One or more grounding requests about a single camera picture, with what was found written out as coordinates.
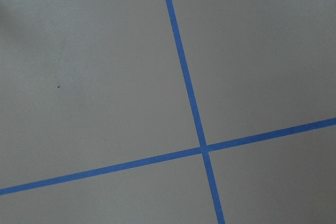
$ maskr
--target blue grid line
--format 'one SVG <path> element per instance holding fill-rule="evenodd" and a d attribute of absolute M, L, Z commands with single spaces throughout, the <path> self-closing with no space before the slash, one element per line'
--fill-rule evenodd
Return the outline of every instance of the blue grid line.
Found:
<path fill-rule="evenodd" d="M 206 145 L 206 140 L 204 136 L 204 131 L 202 127 L 202 122 L 201 122 L 201 117 L 199 115 L 198 107 L 197 107 L 197 102 L 196 102 L 196 97 L 193 89 L 193 85 L 191 82 L 191 77 L 188 69 L 188 64 L 185 58 L 184 54 L 184 49 L 183 49 L 183 44 L 181 40 L 181 35 L 180 35 L 180 30 L 177 24 L 176 20 L 176 14 L 174 10 L 174 5 L 172 0 L 166 0 L 166 5 L 168 9 L 168 14 L 170 18 L 170 23 L 172 25 L 172 30 L 174 34 L 174 39 L 176 43 L 176 48 L 177 48 L 177 54 L 178 58 L 180 59 L 180 65 L 183 73 L 183 78 L 185 82 L 185 86 L 187 89 L 187 94 L 189 98 L 189 103 L 191 107 L 191 111 L 193 113 L 193 118 L 194 118 L 194 123 L 196 127 L 196 132 L 198 136 L 198 141 L 200 143 L 200 147 L 202 150 L 202 157 L 203 157 L 203 162 L 204 162 L 204 167 L 206 170 L 206 176 L 208 179 L 210 191 L 211 191 L 211 196 L 213 199 L 215 211 L 216 211 L 216 217 L 218 224 L 225 224 L 224 220 L 224 214 L 223 214 L 223 209 L 221 206 L 221 200 L 218 195 L 218 190 L 217 190 L 217 185 L 216 185 L 216 180 L 215 180 L 215 175 L 212 169 L 211 165 L 211 160 L 209 157 L 209 152 L 207 150 L 207 145 Z"/>
<path fill-rule="evenodd" d="M 218 151 L 218 150 L 222 150 L 226 148 L 231 148 L 231 147 L 255 143 L 255 142 L 261 142 L 261 141 L 278 138 L 282 136 L 294 135 L 294 134 L 298 134 L 298 133 L 302 133 L 306 131 L 322 129 L 322 128 L 334 126 L 334 125 L 336 125 L 336 118 L 331 118 L 331 119 L 326 119 L 326 120 L 319 121 L 319 122 L 303 124 L 303 125 L 290 127 L 290 128 L 286 128 L 282 130 L 271 131 L 271 132 L 267 132 L 267 133 L 263 133 L 259 135 L 242 137 L 242 138 L 238 138 L 235 140 L 211 144 L 211 145 L 208 145 L 207 148 L 209 152 Z M 131 161 L 131 162 L 116 164 L 116 165 L 107 166 L 103 168 L 88 170 L 85 172 L 74 173 L 74 174 L 60 176 L 56 178 L 40 180 L 40 181 L 28 183 L 28 184 L 3 188 L 3 189 L 0 189 L 0 195 L 12 194 L 12 193 L 17 193 L 19 191 L 25 191 L 25 190 L 30 190 L 34 188 L 70 182 L 73 180 L 78 180 L 78 179 L 83 179 L 83 178 L 95 177 L 95 176 L 102 175 L 102 174 L 114 173 L 114 172 L 118 172 L 121 170 L 136 168 L 136 167 L 145 166 L 145 165 L 151 165 L 155 163 L 160 163 L 160 162 L 188 157 L 188 156 L 194 156 L 194 155 L 198 155 L 201 153 L 202 153 L 201 148 L 197 147 L 197 148 L 187 149 L 187 150 L 183 150 L 179 152 L 173 152 L 173 153 L 163 154 L 163 155 L 154 156 L 154 157 L 148 157 L 148 158 L 139 159 L 136 161 Z"/>

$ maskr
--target gray floor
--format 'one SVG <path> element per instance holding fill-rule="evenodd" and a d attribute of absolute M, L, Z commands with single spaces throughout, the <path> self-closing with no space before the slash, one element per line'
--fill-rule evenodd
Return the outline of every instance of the gray floor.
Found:
<path fill-rule="evenodd" d="M 208 144 L 336 117 L 336 0 L 173 0 Z M 0 189 L 198 147 L 165 0 L 0 0 Z M 226 223 L 336 222 L 335 126 L 210 153 Z M 0 223 L 217 223 L 201 155 L 0 196 Z"/>

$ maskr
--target painted line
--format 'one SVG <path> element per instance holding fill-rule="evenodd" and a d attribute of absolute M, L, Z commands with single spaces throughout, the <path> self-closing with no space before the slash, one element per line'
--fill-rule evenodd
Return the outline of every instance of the painted line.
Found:
<path fill-rule="evenodd" d="M 271 132 L 267 132 L 263 134 L 242 137 L 242 138 L 238 138 L 238 139 L 234 139 L 230 141 L 224 141 L 224 142 L 220 142 L 216 144 L 210 144 L 207 146 L 207 149 L 209 152 L 213 152 L 213 151 L 231 148 L 235 146 L 240 146 L 244 144 L 251 144 L 251 143 L 256 143 L 256 142 L 260 142 L 264 140 L 269 140 L 272 138 L 293 135 L 293 134 L 302 133 L 306 131 L 317 130 L 317 129 L 321 129 L 321 128 L 333 126 L 333 125 L 336 125 L 336 118 L 326 119 L 326 120 L 318 121 L 314 123 L 307 123 L 307 124 L 294 126 L 294 127 L 290 127 L 290 128 L 286 128 L 282 130 L 277 130 L 277 131 L 271 131 Z"/>
<path fill-rule="evenodd" d="M 219 195 L 218 195 L 218 190 L 217 190 L 217 186 L 216 186 L 214 172 L 213 172 L 212 165 L 211 165 L 211 160 L 210 160 L 210 157 L 209 157 L 209 153 L 207 152 L 206 140 L 205 140 L 205 136 L 204 136 L 201 117 L 199 115 L 197 102 L 196 102 L 196 97 L 195 97 L 193 85 L 192 85 L 192 82 L 191 82 L 191 77 L 190 77 L 187 61 L 186 61 L 186 58 L 185 58 L 185 53 L 184 53 L 183 44 L 182 44 L 182 40 L 181 40 L 180 30 L 179 30 L 179 27 L 178 27 L 178 24 L 177 24 L 177 19 L 176 19 L 176 14 L 175 14 L 175 10 L 174 10 L 173 1 L 172 0 L 166 0 L 166 5 L 167 5 L 167 9 L 168 9 L 170 22 L 171 22 L 171 25 L 172 25 L 175 44 L 176 44 L 176 48 L 177 48 L 177 54 L 178 54 L 178 56 L 179 56 L 178 58 L 180 60 L 180 65 L 181 65 L 181 69 L 182 69 L 182 73 L 183 73 L 185 86 L 186 86 L 186 89 L 187 89 L 187 94 L 188 94 L 188 98 L 189 98 L 190 107 L 191 107 L 191 111 L 193 113 L 193 118 L 194 118 L 194 123 L 195 123 L 195 127 L 196 127 L 197 136 L 198 136 L 198 141 L 200 143 L 200 147 L 201 147 L 201 150 L 202 150 L 204 166 L 205 166 L 206 175 L 207 175 L 207 179 L 208 179 L 208 182 L 209 182 L 209 187 L 210 187 L 210 191 L 211 191 L 211 195 L 212 195 L 212 199 L 213 199 L 213 203 L 214 203 L 214 207 L 215 207 L 215 211 L 216 211 L 217 221 L 218 221 L 218 224 L 225 224 L 224 214 L 223 214 L 222 206 L 220 204 L 221 201 L 220 201 Z"/>
<path fill-rule="evenodd" d="M 197 147 L 197 148 L 187 149 L 184 151 L 143 158 L 143 159 L 139 159 L 136 161 L 126 162 L 126 163 L 122 163 L 118 165 L 112 165 L 112 166 L 107 166 L 103 168 L 88 170 L 85 172 L 74 173 L 74 174 L 60 176 L 56 178 L 40 180 L 37 182 L 28 183 L 28 184 L 3 188 L 3 189 L 0 189 L 0 195 L 17 193 L 19 191 L 25 191 L 25 190 L 30 190 L 34 188 L 44 187 L 44 186 L 51 186 L 55 184 L 70 182 L 73 180 L 78 180 L 78 179 L 83 179 L 83 178 L 94 177 L 94 176 L 107 174 L 107 173 L 114 173 L 120 170 L 131 169 L 131 168 L 140 167 L 144 165 L 151 165 L 151 164 L 169 161 L 169 160 L 173 160 L 177 158 L 193 156 L 193 155 L 197 155 L 200 153 L 201 153 L 201 148 Z"/>

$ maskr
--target floor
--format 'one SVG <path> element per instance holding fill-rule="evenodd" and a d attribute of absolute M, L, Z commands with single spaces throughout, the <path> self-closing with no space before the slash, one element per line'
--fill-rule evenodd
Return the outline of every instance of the floor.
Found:
<path fill-rule="evenodd" d="M 0 0 L 0 223 L 336 223 L 336 0 Z"/>

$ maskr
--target blue tape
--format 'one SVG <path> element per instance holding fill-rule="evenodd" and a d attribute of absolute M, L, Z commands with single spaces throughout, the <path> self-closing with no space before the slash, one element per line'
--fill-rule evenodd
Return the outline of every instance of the blue tape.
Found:
<path fill-rule="evenodd" d="M 28 183 L 28 184 L 3 188 L 3 189 L 0 189 L 0 195 L 12 194 L 12 193 L 16 193 L 16 192 L 19 192 L 19 191 L 25 191 L 25 190 L 38 188 L 38 187 L 60 184 L 60 183 L 64 183 L 64 182 L 69 182 L 69 181 L 73 181 L 73 180 L 94 177 L 94 176 L 107 174 L 107 173 L 114 173 L 114 172 L 117 172 L 117 171 L 120 171 L 120 170 L 126 170 L 126 169 L 131 169 L 131 168 L 135 168 L 135 167 L 144 166 L 144 165 L 155 164 L 155 163 L 168 161 L 168 160 L 173 160 L 173 159 L 177 159 L 177 158 L 181 158 L 181 157 L 193 156 L 193 155 L 197 155 L 197 154 L 200 154 L 200 153 L 201 153 L 201 148 L 197 147 L 197 148 L 187 149 L 187 150 L 184 150 L 184 151 L 163 154 L 163 155 L 159 155 L 159 156 L 155 156 L 155 157 L 148 157 L 148 158 L 139 159 L 139 160 L 136 160 L 136 161 L 131 161 L 131 162 L 122 163 L 122 164 L 118 164 L 118 165 L 112 165 L 112 166 L 107 166 L 107 167 L 103 167 L 103 168 L 88 170 L 88 171 L 85 171 L 85 172 L 80 172 L 80 173 L 60 176 L 60 177 L 56 177 L 56 178 L 40 180 L 40 181 L 37 181 L 37 182 Z"/>
<path fill-rule="evenodd" d="M 290 127 L 290 128 L 286 128 L 282 130 L 271 131 L 271 132 L 267 132 L 267 133 L 263 133 L 259 135 L 242 137 L 242 138 L 238 138 L 238 139 L 234 139 L 234 140 L 230 140 L 226 142 L 211 144 L 207 146 L 207 149 L 209 152 L 212 152 L 212 151 L 222 150 L 222 149 L 240 146 L 244 144 L 251 144 L 255 142 L 269 140 L 269 139 L 277 138 L 281 136 L 293 135 L 293 134 L 302 133 L 305 131 L 321 129 L 321 128 L 333 126 L 333 125 L 336 125 L 336 118 L 326 119 L 326 120 L 314 122 L 314 123 L 303 124 L 303 125 L 294 126 L 294 127 Z"/>
<path fill-rule="evenodd" d="M 202 150 L 204 166 L 205 166 L 206 175 L 207 175 L 207 179 L 209 182 L 210 191 L 211 191 L 211 195 L 212 195 L 212 199 L 213 199 L 213 203 L 214 203 L 214 207 L 216 211 L 217 221 L 218 221 L 218 224 L 224 224 L 225 221 L 224 221 L 222 206 L 220 204 L 221 201 L 219 199 L 215 176 L 214 176 L 214 172 L 212 169 L 209 153 L 207 152 L 206 140 L 205 140 L 204 131 L 203 131 L 202 123 L 201 123 L 201 117 L 199 115 L 196 97 L 195 97 L 193 85 L 191 82 L 191 77 L 190 77 L 187 61 L 185 58 L 185 53 L 184 53 L 183 44 L 181 40 L 180 30 L 178 29 L 179 27 L 178 27 L 177 20 L 176 20 L 173 1 L 166 0 L 166 4 L 167 4 L 168 14 L 169 14 L 170 22 L 172 25 L 173 34 L 174 34 L 177 54 L 179 56 L 178 58 L 180 60 L 183 78 L 184 78 L 185 86 L 187 89 L 189 103 L 190 103 L 190 107 L 193 113 L 198 141 L 200 143 L 200 147 Z"/>

